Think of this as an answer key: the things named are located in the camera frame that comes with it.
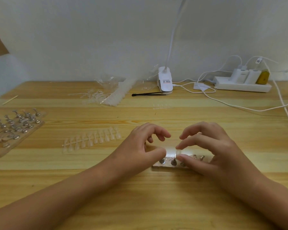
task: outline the white power strip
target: white power strip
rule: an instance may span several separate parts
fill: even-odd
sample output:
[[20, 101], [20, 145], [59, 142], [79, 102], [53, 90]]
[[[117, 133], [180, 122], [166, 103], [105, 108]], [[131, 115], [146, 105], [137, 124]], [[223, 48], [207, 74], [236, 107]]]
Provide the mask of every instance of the white power strip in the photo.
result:
[[226, 90], [239, 90], [239, 91], [250, 91], [250, 92], [264, 92], [267, 93], [271, 89], [271, 85], [259, 85], [259, 84], [236, 84], [230, 80], [230, 77], [214, 77], [216, 89]]

